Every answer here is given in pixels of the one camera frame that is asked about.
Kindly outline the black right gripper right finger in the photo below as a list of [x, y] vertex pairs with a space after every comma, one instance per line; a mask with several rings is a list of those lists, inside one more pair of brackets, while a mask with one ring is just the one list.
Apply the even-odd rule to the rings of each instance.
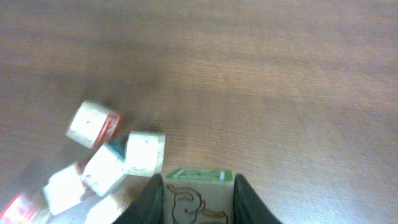
[[237, 224], [282, 224], [242, 174], [235, 175], [233, 212]]

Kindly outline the wooden block green letter B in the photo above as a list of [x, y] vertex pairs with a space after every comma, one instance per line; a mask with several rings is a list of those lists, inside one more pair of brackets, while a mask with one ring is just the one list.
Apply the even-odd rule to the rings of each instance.
[[163, 188], [164, 223], [233, 223], [230, 170], [179, 168], [164, 177]]

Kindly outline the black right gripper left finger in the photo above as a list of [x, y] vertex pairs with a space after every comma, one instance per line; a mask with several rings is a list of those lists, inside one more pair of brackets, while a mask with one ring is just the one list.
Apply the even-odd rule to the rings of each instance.
[[113, 224], [163, 224], [163, 181], [154, 175]]

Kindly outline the wooden block red letter E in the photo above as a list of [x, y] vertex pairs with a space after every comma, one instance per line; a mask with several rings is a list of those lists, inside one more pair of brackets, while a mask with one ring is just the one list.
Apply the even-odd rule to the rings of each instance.
[[77, 143], [98, 148], [116, 132], [121, 115], [93, 101], [84, 101], [77, 109], [65, 135]]

